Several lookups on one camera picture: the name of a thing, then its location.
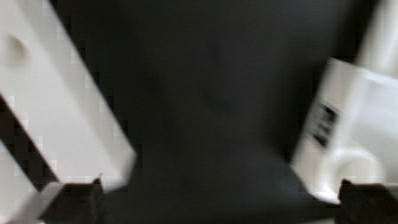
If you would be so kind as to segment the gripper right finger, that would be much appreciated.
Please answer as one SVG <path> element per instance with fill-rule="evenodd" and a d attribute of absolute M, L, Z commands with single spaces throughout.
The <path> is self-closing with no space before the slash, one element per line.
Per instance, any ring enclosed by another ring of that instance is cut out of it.
<path fill-rule="evenodd" d="M 398 224 L 398 184 L 341 181 L 334 224 Z"/>

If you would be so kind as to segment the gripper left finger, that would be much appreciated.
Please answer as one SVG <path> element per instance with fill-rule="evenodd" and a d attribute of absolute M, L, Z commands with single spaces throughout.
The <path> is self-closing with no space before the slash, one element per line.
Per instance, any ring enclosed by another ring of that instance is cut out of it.
<path fill-rule="evenodd" d="M 27 206 L 23 224 L 105 224 L 101 178 L 89 183 L 52 182 Z"/>

